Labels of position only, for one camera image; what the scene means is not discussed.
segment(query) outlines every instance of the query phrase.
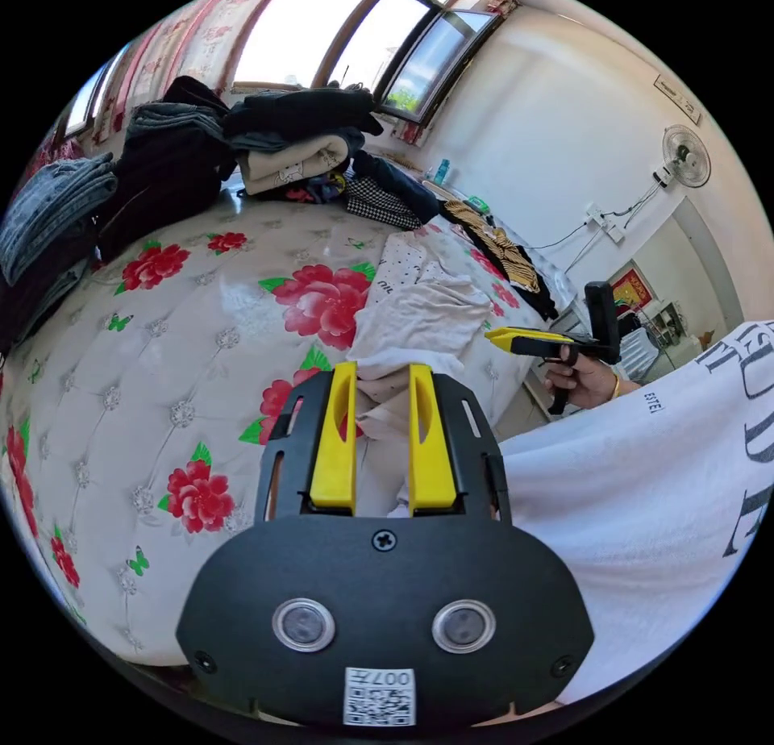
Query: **label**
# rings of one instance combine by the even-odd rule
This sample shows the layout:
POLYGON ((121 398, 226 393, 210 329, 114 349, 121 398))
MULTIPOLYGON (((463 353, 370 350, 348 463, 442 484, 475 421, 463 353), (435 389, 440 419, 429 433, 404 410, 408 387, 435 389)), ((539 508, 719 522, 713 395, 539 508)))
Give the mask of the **label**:
POLYGON ((347 667, 344 671, 344 724, 414 726, 414 670, 347 667))

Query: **electrical cable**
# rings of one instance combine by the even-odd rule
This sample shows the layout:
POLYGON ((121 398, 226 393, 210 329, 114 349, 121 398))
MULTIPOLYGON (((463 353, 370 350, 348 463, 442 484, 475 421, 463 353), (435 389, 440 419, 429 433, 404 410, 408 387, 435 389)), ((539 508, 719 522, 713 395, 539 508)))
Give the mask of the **electrical cable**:
POLYGON ((626 227, 629 226, 629 222, 637 215, 638 212, 641 211, 642 208, 645 207, 645 205, 648 203, 648 201, 655 196, 655 191, 651 192, 642 202, 641 205, 638 205, 635 211, 629 216, 628 219, 626 219, 626 223, 623 225, 623 228, 626 229, 626 227))
POLYGON ((578 259, 580 259, 581 256, 583 256, 583 254, 585 253, 586 248, 599 236, 601 231, 602 231, 602 229, 600 228, 600 229, 597 229, 594 232, 593 237, 588 241, 588 243, 586 243, 586 245, 584 245, 580 249, 580 253, 572 260, 572 263, 564 270, 564 274, 567 274, 575 266, 575 264, 577 263, 578 259))
POLYGON ((652 185, 651 188, 648 189, 648 191, 645 192, 645 194, 639 200, 637 200, 637 202, 635 202, 635 204, 632 205, 631 207, 627 207, 621 213, 616 213, 616 212, 613 212, 613 211, 611 211, 609 213, 603 213, 602 214, 602 218, 605 219, 609 215, 614 215, 618 219, 623 218, 623 216, 628 215, 632 210, 636 210, 638 207, 640 207, 645 202, 647 202, 647 200, 649 200, 653 196, 653 194, 655 194, 655 192, 658 191, 658 189, 659 189, 659 185, 658 184, 652 185))
MULTIPOLYGON (((626 210, 624 210, 623 212, 616 213, 611 211, 609 213, 602 213, 601 216, 604 219, 611 215, 614 215, 616 218, 622 218, 623 216, 629 215, 629 213, 632 213, 632 215, 629 217, 629 221, 631 221, 631 219, 643 208, 645 203, 649 199, 651 199, 651 197, 653 197, 658 190, 659 190, 658 184, 654 184, 637 202, 635 202, 634 205, 626 208, 626 210)), ((627 221, 626 224, 624 225, 624 229, 626 229, 626 227, 629 225, 629 221, 627 221)), ((580 231, 581 229, 583 229, 583 227, 586 227, 586 226, 588 226, 588 222, 584 221, 577 229, 573 229, 568 235, 565 235, 561 239, 556 240, 555 243, 549 243, 548 245, 533 245, 531 247, 525 246, 524 250, 542 251, 542 250, 545 250, 546 248, 555 248, 557 245, 562 244, 566 239, 570 239, 574 234, 576 234, 578 231, 580 231)))
POLYGON ((525 246, 524 250, 542 251, 544 248, 553 248, 555 245, 559 245, 560 243, 563 243, 566 239, 570 239, 577 231, 580 231, 584 226, 586 226, 586 221, 584 221, 577 229, 573 229, 568 235, 564 236, 562 239, 556 240, 555 243, 551 243, 550 245, 535 245, 531 248, 528 248, 527 246, 525 246))

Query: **red flower print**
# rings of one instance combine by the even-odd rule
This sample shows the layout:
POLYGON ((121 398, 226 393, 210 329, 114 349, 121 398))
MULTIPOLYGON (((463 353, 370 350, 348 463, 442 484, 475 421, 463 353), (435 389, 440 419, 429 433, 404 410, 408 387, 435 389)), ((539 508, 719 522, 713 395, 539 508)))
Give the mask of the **red flower print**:
POLYGON ((211 476, 204 460, 191 460, 169 474, 167 511, 181 519, 189 533, 215 532, 234 510, 234 498, 228 494, 228 479, 211 476))
POLYGON ((478 248, 470 251, 470 257, 477 261, 490 275, 505 280, 503 273, 478 248))
POLYGON ((302 382, 308 380, 321 371, 319 368, 300 368, 293 374, 293 381, 275 380, 264 391, 264 400, 260 405, 260 413, 266 415, 266 419, 260 424, 259 443, 265 445, 272 434, 277 418, 282 414, 282 408, 288 400, 290 391, 302 382))
POLYGON ((27 457, 24 455, 24 439, 22 435, 9 428, 6 437, 6 449, 8 450, 8 462, 10 463, 11 473, 16 480, 16 489, 19 492, 19 501, 22 504, 24 516, 27 517, 27 524, 30 526, 30 532, 33 538, 38 537, 38 523, 32 509, 35 507, 35 497, 32 495, 32 486, 24 469, 27 466, 27 457))
POLYGON ((59 565, 61 571, 64 573, 64 577, 67 579, 67 583, 74 586, 76 589, 81 584, 81 577, 78 575, 78 571, 75 569, 75 563, 73 558, 65 551, 65 546, 62 543, 61 538, 51 539, 51 549, 54 552, 54 559, 56 564, 59 565))
POLYGON ((241 231, 227 231, 225 235, 212 235, 207 247, 211 251, 225 253, 230 250, 239 250, 248 238, 241 231))
POLYGON ((515 310, 519 308, 518 299, 511 291, 503 288, 499 283, 495 283, 492 287, 494 288, 494 293, 497 294, 498 298, 502 299, 502 301, 513 307, 515 310))
POLYGON ((274 289, 285 311, 285 330, 317 335, 323 344, 347 350, 355 338, 355 313, 362 310, 371 284, 362 272, 324 264, 307 265, 274 289))
POLYGON ((179 245, 168 245, 166 248, 153 245, 146 248, 135 261, 124 267, 123 287, 127 291, 156 288, 165 278, 177 275, 190 255, 189 251, 184 251, 179 245))

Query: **wall sign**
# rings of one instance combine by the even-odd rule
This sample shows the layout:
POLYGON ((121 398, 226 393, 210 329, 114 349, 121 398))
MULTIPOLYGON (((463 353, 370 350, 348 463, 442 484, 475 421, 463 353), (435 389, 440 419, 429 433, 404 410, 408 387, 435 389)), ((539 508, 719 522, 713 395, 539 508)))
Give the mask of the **wall sign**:
POLYGON ((660 89, 694 124, 699 123, 701 111, 693 105, 678 89, 668 81, 668 79, 659 75, 653 83, 653 86, 660 89))

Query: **pile of clothes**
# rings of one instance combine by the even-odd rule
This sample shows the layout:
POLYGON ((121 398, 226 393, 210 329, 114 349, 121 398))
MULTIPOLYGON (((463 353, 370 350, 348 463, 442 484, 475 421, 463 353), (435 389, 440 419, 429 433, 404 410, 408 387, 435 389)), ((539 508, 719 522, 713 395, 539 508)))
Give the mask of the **pile of clothes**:
POLYGON ((435 195, 387 160, 358 151, 347 178, 347 211, 400 229, 419 229, 439 213, 435 195))
POLYGON ((244 194, 261 200, 321 204, 404 230, 439 212, 435 196, 384 159, 363 151, 364 133, 384 130, 361 85, 346 89, 266 91, 238 102, 223 119, 244 194))
POLYGON ((81 279, 97 247, 94 217, 118 188, 110 153, 35 173, 0 225, 0 353, 31 335, 81 279))
POLYGON ((119 179, 97 217, 105 262, 150 232, 202 213, 236 168, 223 138, 228 106, 208 87, 180 76, 159 102, 138 106, 127 126, 119 179))
POLYGON ((493 226, 470 205, 458 200, 439 204, 440 214, 460 227, 489 263, 515 288, 543 320, 559 317, 546 281, 535 269, 522 245, 509 239, 503 229, 493 226))
POLYGON ((236 152, 245 193, 293 199, 288 189, 296 193, 311 178, 346 172, 365 145, 363 133, 383 132, 371 114, 375 107, 367 89, 336 87, 267 91, 237 102, 223 134, 236 152))

